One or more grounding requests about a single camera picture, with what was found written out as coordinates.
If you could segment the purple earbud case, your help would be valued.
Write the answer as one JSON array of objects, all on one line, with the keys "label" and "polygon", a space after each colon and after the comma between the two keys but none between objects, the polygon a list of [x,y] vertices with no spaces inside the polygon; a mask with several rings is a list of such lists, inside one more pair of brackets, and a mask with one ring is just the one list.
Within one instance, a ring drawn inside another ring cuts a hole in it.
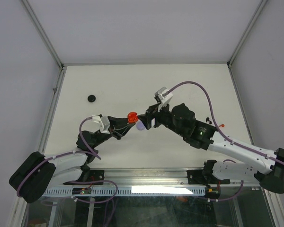
[{"label": "purple earbud case", "polygon": [[137,130],[139,130],[139,131],[142,131],[142,130],[145,130],[145,129],[146,129],[145,126],[144,126],[144,124],[143,124],[141,121],[138,121],[138,122],[137,122],[136,128],[137,128]]}]

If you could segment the red earbud case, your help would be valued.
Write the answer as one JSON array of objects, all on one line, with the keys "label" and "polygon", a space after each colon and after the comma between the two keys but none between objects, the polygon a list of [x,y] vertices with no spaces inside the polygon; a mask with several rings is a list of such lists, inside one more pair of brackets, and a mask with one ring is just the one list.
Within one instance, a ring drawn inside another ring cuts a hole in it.
[{"label": "red earbud case", "polygon": [[137,112],[130,112],[127,115],[127,120],[128,120],[128,123],[130,123],[130,124],[137,123],[138,120],[139,120]]}]

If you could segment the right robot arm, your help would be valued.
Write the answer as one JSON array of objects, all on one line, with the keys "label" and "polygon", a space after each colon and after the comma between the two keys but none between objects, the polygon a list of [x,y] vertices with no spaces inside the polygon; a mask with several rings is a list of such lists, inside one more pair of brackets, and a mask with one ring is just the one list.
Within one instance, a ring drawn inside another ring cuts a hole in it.
[{"label": "right robot arm", "polygon": [[185,104],[174,106],[171,110],[168,106],[159,109],[158,104],[152,105],[138,118],[148,130],[163,125],[194,148],[238,160],[229,167],[220,161],[207,161],[202,171],[203,180],[207,183],[230,178],[257,180],[268,191],[284,193],[284,149],[264,149],[222,135],[212,125],[196,120],[195,113]]}]

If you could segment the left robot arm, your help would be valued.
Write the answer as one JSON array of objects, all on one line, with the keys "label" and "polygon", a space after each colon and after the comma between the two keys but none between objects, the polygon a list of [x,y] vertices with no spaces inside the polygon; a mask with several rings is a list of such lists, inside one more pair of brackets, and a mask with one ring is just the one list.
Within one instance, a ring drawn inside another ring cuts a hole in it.
[{"label": "left robot arm", "polygon": [[96,147],[110,138],[120,140],[138,122],[135,112],[126,118],[92,115],[79,125],[76,149],[43,155],[31,153],[9,179],[18,197],[27,203],[37,201],[46,190],[60,184],[83,184],[90,180],[90,164],[101,159]]}]

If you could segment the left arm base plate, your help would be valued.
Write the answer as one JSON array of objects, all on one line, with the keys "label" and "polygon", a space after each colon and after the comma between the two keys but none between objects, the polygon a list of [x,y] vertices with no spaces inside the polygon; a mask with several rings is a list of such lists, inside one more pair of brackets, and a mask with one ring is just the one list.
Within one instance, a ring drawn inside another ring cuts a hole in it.
[{"label": "left arm base plate", "polygon": [[104,170],[85,170],[81,174],[78,180],[63,183],[64,185],[103,185],[102,180],[105,178]]}]

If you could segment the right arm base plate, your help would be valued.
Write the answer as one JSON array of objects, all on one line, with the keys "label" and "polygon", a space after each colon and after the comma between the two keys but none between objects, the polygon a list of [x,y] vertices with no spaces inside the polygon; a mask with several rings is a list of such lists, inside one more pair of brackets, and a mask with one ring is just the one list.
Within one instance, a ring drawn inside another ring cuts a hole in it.
[{"label": "right arm base plate", "polygon": [[187,170],[188,184],[208,185],[210,183],[208,172],[203,169]]}]

